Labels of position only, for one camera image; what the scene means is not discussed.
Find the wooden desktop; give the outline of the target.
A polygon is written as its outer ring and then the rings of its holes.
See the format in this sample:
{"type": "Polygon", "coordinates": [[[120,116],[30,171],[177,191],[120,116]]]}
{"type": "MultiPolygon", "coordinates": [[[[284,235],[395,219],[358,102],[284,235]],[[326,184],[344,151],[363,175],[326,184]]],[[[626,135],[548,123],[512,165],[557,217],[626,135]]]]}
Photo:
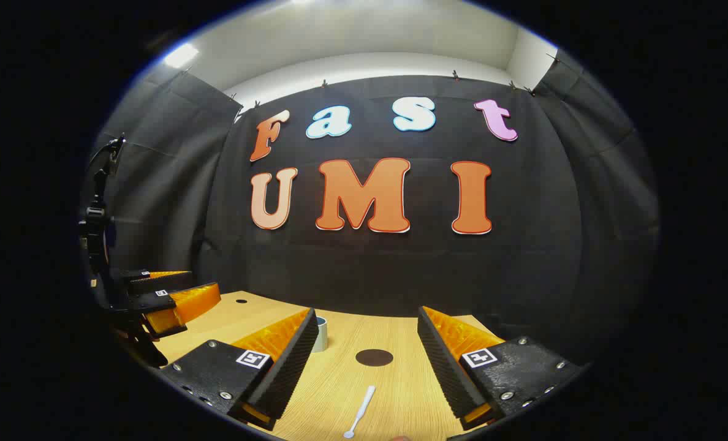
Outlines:
{"type": "Polygon", "coordinates": [[[270,435],[286,441],[446,441],[464,432],[443,396],[417,333],[417,306],[402,316],[350,314],[317,308],[327,319],[328,347],[313,353],[283,417],[270,435]],[[367,367],[355,360],[383,349],[392,363],[367,367]],[[350,428],[370,385],[375,394],[352,439],[350,428]]]}

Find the black backdrop cloth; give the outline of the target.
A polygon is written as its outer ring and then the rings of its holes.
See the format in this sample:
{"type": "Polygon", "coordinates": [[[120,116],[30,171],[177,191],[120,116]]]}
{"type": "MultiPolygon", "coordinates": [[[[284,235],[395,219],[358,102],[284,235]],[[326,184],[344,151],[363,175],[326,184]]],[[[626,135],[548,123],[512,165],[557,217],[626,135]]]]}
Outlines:
{"type": "Polygon", "coordinates": [[[633,120],[560,53],[533,93],[406,75],[244,110],[156,68],[103,123],[122,269],[361,315],[471,314],[576,363],[622,332],[660,209],[633,120]]]}

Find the white toothbrush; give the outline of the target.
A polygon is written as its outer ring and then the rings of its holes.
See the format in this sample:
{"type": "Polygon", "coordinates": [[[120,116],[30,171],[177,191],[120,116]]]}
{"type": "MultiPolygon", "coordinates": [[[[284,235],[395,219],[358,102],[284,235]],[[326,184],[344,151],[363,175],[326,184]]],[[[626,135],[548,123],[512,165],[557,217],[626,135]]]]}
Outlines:
{"type": "Polygon", "coordinates": [[[357,413],[355,414],[355,419],[353,420],[352,425],[350,428],[343,434],[343,437],[345,439],[352,439],[355,436],[355,429],[359,422],[361,422],[361,419],[364,418],[368,405],[370,404],[374,394],[376,391],[375,385],[370,385],[366,389],[366,394],[364,395],[364,398],[362,399],[362,403],[360,404],[357,413]]]}

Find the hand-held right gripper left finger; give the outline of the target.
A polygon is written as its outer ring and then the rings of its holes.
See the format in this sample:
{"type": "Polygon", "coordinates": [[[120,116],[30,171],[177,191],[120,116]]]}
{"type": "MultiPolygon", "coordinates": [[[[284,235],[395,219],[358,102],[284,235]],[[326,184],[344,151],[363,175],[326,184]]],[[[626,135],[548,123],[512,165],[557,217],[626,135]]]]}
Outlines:
{"type": "Polygon", "coordinates": [[[305,308],[233,343],[205,341],[159,373],[228,418],[272,430],[318,334],[316,310],[305,308]]]}

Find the ceiling light panel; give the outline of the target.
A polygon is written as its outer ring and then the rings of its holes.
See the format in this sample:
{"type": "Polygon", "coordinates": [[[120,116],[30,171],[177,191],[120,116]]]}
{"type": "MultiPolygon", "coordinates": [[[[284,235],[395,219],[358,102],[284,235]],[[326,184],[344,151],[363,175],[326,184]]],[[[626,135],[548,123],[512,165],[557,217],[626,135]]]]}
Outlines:
{"type": "Polygon", "coordinates": [[[163,64],[171,68],[180,69],[187,66],[196,56],[199,55],[198,48],[191,43],[177,45],[169,54],[162,59],[163,64]]]}

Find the dark round coaster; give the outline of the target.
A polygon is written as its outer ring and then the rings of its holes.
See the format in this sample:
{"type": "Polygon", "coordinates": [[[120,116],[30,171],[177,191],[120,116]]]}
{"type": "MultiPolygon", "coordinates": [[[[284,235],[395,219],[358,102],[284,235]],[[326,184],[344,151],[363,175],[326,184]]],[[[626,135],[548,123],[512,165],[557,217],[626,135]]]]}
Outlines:
{"type": "Polygon", "coordinates": [[[365,349],[355,354],[355,360],[368,368],[381,368],[394,360],[394,355],[383,349],[365,349]]]}

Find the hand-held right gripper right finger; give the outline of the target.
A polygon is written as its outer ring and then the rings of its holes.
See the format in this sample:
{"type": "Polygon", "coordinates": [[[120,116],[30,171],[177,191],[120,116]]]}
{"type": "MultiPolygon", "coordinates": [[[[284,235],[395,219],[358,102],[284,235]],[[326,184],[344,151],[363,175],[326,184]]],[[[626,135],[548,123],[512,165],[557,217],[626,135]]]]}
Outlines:
{"type": "Polygon", "coordinates": [[[465,431],[540,404],[587,369],[531,337],[505,340],[426,306],[417,317],[434,376],[465,431]]]}

